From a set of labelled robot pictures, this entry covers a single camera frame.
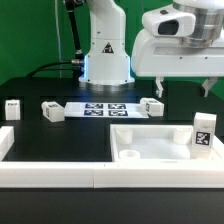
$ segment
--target small white cube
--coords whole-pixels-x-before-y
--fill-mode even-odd
[[[41,107],[43,109],[43,115],[51,122],[58,122],[65,120],[64,107],[62,107],[55,101],[43,102]]]
[[[164,104],[154,98],[142,98],[140,100],[143,110],[152,117],[161,117],[164,113]]]
[[[20,120],[20,101],[19,100],[6,100],[5,119],[6,120]]]

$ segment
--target white tray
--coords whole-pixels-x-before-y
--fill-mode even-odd
[[[193,129],[192,126],[177,125],[111,125],[111,149],[112,159],[114,162],[149,162],[152,160],[195,160],[192,157],[191,144],[180,145],[173,141],[174,130],[176,128]],[[133,137],[130,144],[119,144],[116,135],[116,129],[130,129]],[[134,150],[140,154],[140,158],[120,158],[119,153],[123,150]],[[224,145],[221,141],[214,137],[212,149],[197,155],[197,159],[204,160],[222,160],[224,153]]]
[[[148,118],[147,111],[133,103],[68,102],[64,113],[65,117]]]

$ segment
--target white container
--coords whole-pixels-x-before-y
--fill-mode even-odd
[[[20,120],[20,101],[6,100],[5,102],[6,120]]]
[[[116,141],[118,144],[127,145],[132,143],[133,131],[131,128],[121,126],[116,128]]]
[[[192,142],[193,128],[178,127],[174,130],[173,142],[179,145],[188,145]]]
[[[124,161],[126,160],[134,161],[140,159],[140,153],[133,149],[125,149],[119,152],[119,158],[123,159]]]
[[[182,125],[126,125],[133,130],[130,149],[141,154],[138,160],[122,160],[127,146],[117,144],[111,125],[112,163],[95,163],[94,187],[177,187],[224,188],[224,145],[215,136],[211,156],[192,159],[192,145],[173,142],[174,130]]]

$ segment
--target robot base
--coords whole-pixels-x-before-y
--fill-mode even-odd
[[[127,81],[127,83],[119,84],[119,85],[100,85],[100,84],[93,84],[86,81],[79,80],[79,86],[81,88],[90,89],[94,91],[100,91],[100,92],[118,92],[123,91],[127,89],[134,89],[135,82],[133,80]]]

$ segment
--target white block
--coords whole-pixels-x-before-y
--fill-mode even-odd
[[[3,126],[0,129],[0,161],[3,160],[14,143],[14,128]]]
[[[20,101],[6,100],[5,102],[6,120],[20,120]]]
[[[161,117],[164,113],[164,104],[154,98],[142,98],[140,100],[143,110],[152,117]]]
[[[43,102],[41,107],[43,109],[43,115],[51,122],[58,122],[65,120],[64,107],[62,107],[55,101]]]
[[[196,113],[194,118],[194,131],[192,137],[192,155],[198,157],[198,153],[210,154],[215,135],[216,115]]]
[[[222,188],[223,162],[95,163],[94,188]]]
[[[0,188],[93,188],[93,162],[2,162]]]

